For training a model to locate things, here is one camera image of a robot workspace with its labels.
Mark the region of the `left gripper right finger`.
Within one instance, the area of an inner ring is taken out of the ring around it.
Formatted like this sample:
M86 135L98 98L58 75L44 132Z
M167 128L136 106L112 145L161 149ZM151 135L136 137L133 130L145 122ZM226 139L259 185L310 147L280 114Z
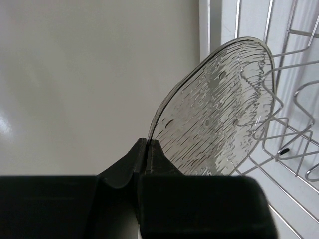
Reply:
M185 176L148 145L139 181L139 224L144 239L275 239L267 198L246 176Z

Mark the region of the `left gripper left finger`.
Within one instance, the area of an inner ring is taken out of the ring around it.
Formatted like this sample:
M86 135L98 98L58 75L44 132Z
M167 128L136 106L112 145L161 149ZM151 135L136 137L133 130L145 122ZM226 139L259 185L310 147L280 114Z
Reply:
M135 182L145 152L140 138L98 175L2 176L1 238L138 238Z

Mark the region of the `clear glass plate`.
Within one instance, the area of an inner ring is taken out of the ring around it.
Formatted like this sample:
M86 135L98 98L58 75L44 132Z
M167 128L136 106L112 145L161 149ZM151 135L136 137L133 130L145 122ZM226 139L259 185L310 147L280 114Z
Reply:
M255 37L221 45L161 102L148 141L182 174L231 175L255 150L275 105L274 60Z

